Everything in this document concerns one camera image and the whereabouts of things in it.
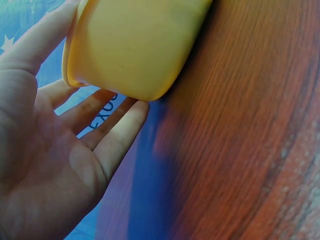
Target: yellow object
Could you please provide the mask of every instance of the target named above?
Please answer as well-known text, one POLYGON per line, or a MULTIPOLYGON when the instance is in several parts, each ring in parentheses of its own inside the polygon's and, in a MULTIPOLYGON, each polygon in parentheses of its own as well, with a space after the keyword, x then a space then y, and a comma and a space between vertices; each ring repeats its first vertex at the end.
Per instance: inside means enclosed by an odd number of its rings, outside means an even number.
POLYGON ((62 75, 143 101, 160 98, 184 66, 212 0, 82 0, 62 75))

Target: skin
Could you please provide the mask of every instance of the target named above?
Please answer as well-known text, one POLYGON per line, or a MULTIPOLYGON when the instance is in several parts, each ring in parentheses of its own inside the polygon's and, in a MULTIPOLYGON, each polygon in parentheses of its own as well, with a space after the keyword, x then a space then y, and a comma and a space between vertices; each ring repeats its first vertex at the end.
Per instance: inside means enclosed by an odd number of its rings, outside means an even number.
POLYGON ((31 28, 0 57, 0 239, 62 239, 104 195, 149 111, 127 98, 99 128, 86 128, 114 93, 99 90, 57 116, 77 89, 38 88, 41 64, 67 35, 78 1, 31 28))

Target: white star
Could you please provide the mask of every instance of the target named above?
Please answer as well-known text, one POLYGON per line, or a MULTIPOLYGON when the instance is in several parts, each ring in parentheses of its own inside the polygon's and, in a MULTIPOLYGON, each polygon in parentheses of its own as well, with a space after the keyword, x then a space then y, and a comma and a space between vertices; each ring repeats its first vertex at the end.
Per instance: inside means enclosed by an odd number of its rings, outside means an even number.
POLYGON ((3 51, 10 50, 12 48, 12 45, 14 44, 14 40, 15 37, 9 39, 7 35, 4 35, 4 44, 2 45, 2 47, 0 47, 0 49, 2 49, 3 51))

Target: wooden surface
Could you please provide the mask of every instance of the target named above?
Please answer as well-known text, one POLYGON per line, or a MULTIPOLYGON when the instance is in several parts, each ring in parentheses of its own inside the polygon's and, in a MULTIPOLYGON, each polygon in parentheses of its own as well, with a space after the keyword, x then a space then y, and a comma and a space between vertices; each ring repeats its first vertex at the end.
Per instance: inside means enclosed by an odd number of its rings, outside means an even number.
POLYGON ((320 1, 215 1, 96 239, 320 240, 320 1))

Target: fingernail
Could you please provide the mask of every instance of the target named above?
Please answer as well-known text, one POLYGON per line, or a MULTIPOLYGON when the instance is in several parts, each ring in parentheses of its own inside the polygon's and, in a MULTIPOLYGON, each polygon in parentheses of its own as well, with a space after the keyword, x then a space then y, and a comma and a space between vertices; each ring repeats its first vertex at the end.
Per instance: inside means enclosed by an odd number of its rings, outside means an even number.
POLYGON ((65 0, 65 4, 78 4, 80 0, 65 0))

